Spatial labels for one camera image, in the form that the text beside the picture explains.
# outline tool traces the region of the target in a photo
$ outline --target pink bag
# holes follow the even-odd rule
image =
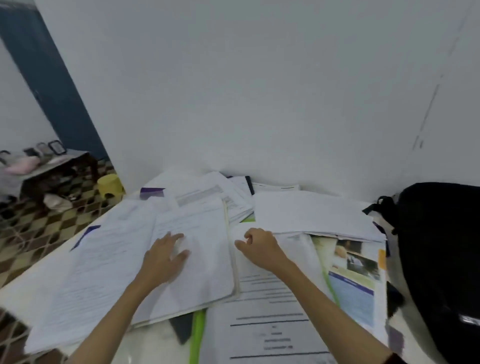
[[[39,157],[21,157],[18,158],[13,164],[5,168],[5,171],[9,174],[29,174],[40,163]]]

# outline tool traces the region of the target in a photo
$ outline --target table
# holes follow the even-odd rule
[[[198,176],[200,174],[170,170],[161,173],[145,186],[169,188]],[[101,216],[94,224],[101,224],[108,213],[110,212]],[[74,263],[77,251],[70,252],[70,250],[82,234],[83,231],[3,287],[0,290],[0,306],[5,307],[27,325],[35,325],[47,310],[52,294],[61,285]],[[410,350],[410,356],[414,357],[412,360],[407,355],[409,360],[412,360],[412,363],[434,363],[420,349],[408,328],[405,329],[406,324],[402,319],[402,317],[397,318],[396,328],[406,335],[405,348]],[[78,344],[74,344],[59,349],[71,355],[77,347]],[[165,363],[183,364],[189,362],[189,350],[190,343],[180,346],[171,325],[168,321],[164,321],[128,332],[120,344],[113,363],[151,364],[157,363],[161,358]]]
[[[14,176],[1,173],[0,170],[0,193],[20,197],[24,194],[34,200],[40,207],[45,208],[43,199],[45,193],[42,191],[42,181],[54,174],[63,174],[65,171],[77,165],[87,165],[92,172],[92,180],[98,180],[97,161],[88,152],[80,150],[67,150],[67,156],[71,158],[55,164],[44,164],[26,175]]]

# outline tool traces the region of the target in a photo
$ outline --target black backpack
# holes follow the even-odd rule
[[[439,352],[476,362],[480,347],[480,187],[416,183],[378,211],[398,235],[403,273]]]

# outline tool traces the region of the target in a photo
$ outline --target person's right arm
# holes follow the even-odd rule
[[[338,364],[382,364],[392,351],[328,299],[285,255],[270,231],[250,229],[235,246],[293,292]]]

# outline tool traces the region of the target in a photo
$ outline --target yellow stool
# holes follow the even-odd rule
[[[105,198],[106,194],[121,196],[125,193],[120,178],[116,174],[107,174],[106,176],[99,178],[97,183],[98,191],[103,198]]]

